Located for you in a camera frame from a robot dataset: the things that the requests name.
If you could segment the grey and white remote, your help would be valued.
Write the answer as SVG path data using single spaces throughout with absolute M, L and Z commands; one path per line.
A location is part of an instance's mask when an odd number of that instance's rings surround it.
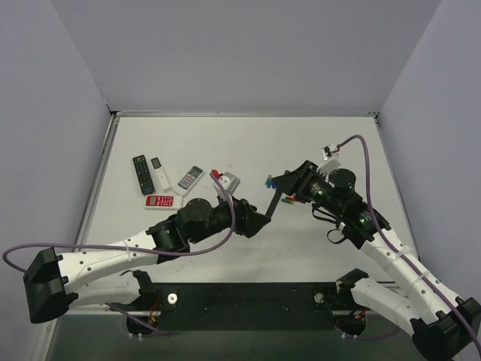
M 194 165 L 178 181 L 176 194 L 182 197 L 187 196 L 203 176 L 204 170 Z

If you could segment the black multi-button remote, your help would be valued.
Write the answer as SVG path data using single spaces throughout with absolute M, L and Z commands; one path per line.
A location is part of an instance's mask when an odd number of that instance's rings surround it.
M 145 155 L 135 156 L 132 158 L 132 162 L 135 168 L 135 174 L 138 179 L 141 193 L 144 196 L 155 192 L 155 187 L 151 178 L 150 170 L 145 158 Z

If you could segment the slim white remote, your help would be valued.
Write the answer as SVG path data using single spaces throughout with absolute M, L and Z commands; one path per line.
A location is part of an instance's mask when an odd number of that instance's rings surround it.
M 156 173 L 162 190 L 164 192 L 169 192 L 171 190 L 171 185 L 159 158 L 155 157 L 152 158 L 150 161 L 152 163 L 153 170 Z

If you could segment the red and white remote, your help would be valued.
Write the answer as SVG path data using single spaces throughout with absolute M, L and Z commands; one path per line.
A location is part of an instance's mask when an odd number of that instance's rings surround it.
M 147 210 L 157 211 L 176 211 L 182 208 L 183 197 L 182 196 L 170 196 L 170 195 L 148 195 L 145 198 L 144 207 Z

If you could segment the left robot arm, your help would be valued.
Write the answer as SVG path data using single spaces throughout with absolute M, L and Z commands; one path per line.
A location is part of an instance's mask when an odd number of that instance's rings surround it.
M 29 320 L 45 323 L 72 307 L 110 302 L 111 291 L 94 296 L 87 292 L 89 284 L 128 268 L 179 258 L 190 252 L 191 244 L 225 229 L 252 238 L 270 221 L 245 199 L 221 201 L 216 207 L 206 199 L 193 199 L 166 220 L 98 250 L 43 249 L 23 275 Z

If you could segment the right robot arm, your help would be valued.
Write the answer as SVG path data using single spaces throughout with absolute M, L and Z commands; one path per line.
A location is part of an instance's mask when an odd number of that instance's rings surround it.
M 387 273 L 400 290 L 389 290 L 356 269 L 337 280 L 339 294 L 396 324 L 427 360 L 451 360 L 476 338 L 480 326 L 478 301 L 460 297 L 413 255 L 382 215 L 370 210 L 355 191 L 352 171 L 338 168 L 323 174 L 306 161 L 271 181 L 296 201 L 332 214 L 343 236 Z

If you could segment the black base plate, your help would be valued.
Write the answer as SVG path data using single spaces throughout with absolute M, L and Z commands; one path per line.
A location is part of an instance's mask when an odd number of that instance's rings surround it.
M 116 302 L 153 315 L 162 331 L 314 331 L 362 306 L 338 295 L 333 282 L 157 283 L 156 291 Z

